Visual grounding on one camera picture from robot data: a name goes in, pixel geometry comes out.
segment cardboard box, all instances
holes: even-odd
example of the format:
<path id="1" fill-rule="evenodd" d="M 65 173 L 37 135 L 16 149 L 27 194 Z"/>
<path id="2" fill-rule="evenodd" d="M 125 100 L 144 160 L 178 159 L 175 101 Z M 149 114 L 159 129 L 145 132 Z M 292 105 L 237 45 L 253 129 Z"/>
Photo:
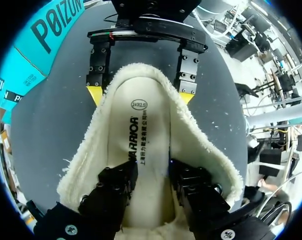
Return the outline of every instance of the cardboard box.
<path id="1" fill-rule="evenodd" d="M 2 117 L 6 113 L 6 110 L 0 107 L 0 120 L 2 120 Z"/>
<path id="2" fill-rule="evenodd" d="M 3 143 L 3 148 L 5 149 L 5 151 L 8 154 L 11 154 L 11 152 L 12 152 L 12 150 L 11 150 L 11 144 L 10 144 L 8 133 L 7 133 L 6 130 L 4 130 L 1 133 L 1 138 L 2 138 L 2 143 Z"/>

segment metal bracket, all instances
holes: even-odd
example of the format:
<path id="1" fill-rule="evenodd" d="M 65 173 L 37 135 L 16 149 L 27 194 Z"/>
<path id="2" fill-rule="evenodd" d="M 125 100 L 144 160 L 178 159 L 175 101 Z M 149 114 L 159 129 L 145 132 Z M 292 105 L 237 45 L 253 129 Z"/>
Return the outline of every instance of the metal bracket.
<path id="1" fill-rule="evenodd" d="M 93 44 L 90 55 L 89 74 L 86 75 L 86 86 L 102 87 L 109 84 L 109 63 L 111 55 L 110 42 L 97 42 Z"/>

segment white fleece lining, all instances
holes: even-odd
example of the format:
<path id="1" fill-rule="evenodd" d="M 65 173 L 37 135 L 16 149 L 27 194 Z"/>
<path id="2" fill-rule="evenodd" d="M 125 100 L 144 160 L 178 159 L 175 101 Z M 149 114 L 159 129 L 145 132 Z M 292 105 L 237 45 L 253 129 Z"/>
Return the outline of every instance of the white fleece lining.
<path id="1" fill-rule="evenodd" d="M 187 105 L 167 77 L 153 66 L 133 63 L 121 68 L 114 76 L 103 96 L 100 106 L 93 113 L 91 123 L 84 135 L 77 153 L 74 155 L 69 170 L 61 179 L 57 192 L 60 202 L 77 211 L 82 195 L 89 194 L 97 183 L 97 175 L 108 165 L 108 136 L 111 107 L 115 93 L 125 81 L 145 77 L 159 82 L 170 101 L 171 157 L 194 167 L 204 167 L 213 176 L 213 181 L 223 189 L 223 198 L 232 207 L 240 199 L 243 180 L 233 163 L 218 150 L 201 132 Z M 176 207 L 176 219 L 153 230 L 128 228 L 124 233 L 117 233 L 116 239 L 126 239 L 130 232 L 135 239 L 188 239 L 192 235 L 186 227 L 181 207 Z"/>

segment printed logo on insole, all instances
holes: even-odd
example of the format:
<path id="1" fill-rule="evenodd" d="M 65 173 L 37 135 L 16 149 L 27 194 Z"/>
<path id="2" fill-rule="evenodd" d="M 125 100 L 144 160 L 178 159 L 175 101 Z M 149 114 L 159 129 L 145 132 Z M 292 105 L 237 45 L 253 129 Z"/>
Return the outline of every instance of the printed logo on insole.
<path id="1" fill-rule="evenodd" d="M 142 118 L 137 116 L 131 116 L 130 118 L 130 127 L 129 127 L 129 152 L 128 159 L 129 161 L 136 161 L 140 164 L 146 165 L 146 151 L 147 151 L 147 110 L 143 110 Z M 141 128 L 141 136 L 138 136 L 139 126 Z"/>

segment gray table surface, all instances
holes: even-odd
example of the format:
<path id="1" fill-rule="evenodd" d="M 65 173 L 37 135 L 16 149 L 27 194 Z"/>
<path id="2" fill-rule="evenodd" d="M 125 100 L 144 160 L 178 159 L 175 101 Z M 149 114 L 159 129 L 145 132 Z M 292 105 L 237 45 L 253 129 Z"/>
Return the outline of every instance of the gray table surface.
<path id="1" fill-rule="evenodd" d="M 111 4 L 85 10 L 63 41 L 47 80 L 34 87 L 13 109 L 11 144 L 20 187 L 44 212 L 53 208 L 63 168 L 82 141 L 96 108 L 87 88 L 92 45 L 89 31 L 108 28 L 103 19 L 115 13 Z M 194 18 L 185 23 L 199 27 Z M 239 96 L 231 74 L 214 42 L 199 56 L 197 92 L 189 109 L 205 132 L 246 178 L 247 144 Z M 178 43 L 117 42 L 112 47 L 110 73 L 129 63 L 143 62 L 174 79 Z M 232 210 L 240 207 L 236 202 Z"/>

